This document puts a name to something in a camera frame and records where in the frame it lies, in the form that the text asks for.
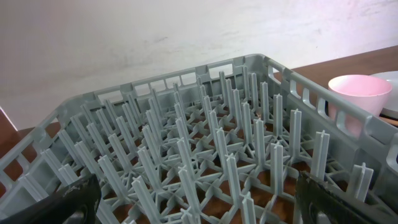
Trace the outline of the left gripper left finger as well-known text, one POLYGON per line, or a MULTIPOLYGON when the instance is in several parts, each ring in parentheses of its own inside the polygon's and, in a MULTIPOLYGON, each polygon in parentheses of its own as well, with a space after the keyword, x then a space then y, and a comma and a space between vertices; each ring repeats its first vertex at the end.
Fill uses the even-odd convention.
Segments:
POLYGON ((95 223, 100 200, 99 180, 90 174, 1 220, 1 223, 95 223))

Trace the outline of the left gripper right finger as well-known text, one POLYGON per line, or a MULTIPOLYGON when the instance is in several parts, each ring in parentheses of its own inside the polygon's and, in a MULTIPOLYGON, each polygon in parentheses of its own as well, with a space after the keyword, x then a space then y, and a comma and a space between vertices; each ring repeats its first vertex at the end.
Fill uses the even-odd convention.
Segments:
POLYGON ((307 171, 299 172, 295 191, 304 223, 316 223, 319 213, 331 223, 397 223, 397 218, 350 197, 307 171))

